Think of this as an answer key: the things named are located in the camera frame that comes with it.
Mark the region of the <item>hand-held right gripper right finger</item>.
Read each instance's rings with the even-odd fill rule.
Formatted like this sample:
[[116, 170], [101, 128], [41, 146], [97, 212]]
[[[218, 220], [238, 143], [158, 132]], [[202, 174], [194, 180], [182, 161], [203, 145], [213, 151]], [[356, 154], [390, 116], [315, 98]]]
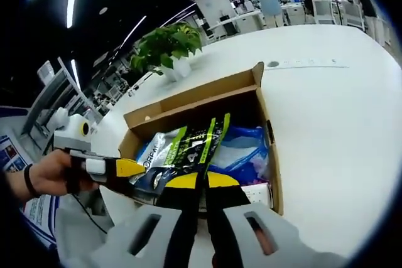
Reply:
[[214, 267], [344, 267], [342, 256], [318, 252], [298, 229], [262, 203], [249, 201], [230, 176], [209, 172], [205, 181]]

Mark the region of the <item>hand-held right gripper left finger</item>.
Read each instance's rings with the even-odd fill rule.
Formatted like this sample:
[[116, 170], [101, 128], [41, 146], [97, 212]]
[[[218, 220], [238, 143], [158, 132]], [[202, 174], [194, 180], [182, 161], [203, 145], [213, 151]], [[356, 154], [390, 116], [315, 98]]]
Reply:
[[143, 205], [100, 236], [88, 222], [58, 212], [63, 267], [188, 267], [197, 233], [198, 173], [173, 178], [155, 205]]

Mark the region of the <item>person's left hand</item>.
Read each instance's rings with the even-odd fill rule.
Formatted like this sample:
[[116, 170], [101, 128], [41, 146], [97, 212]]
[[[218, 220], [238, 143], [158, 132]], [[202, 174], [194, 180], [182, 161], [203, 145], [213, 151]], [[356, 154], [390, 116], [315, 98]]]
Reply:
[[55, 150], [30, 168], [30, 181], [37, 195], [65, 196], [68, 194], [66, 171], [72, 169], [71, 156]]

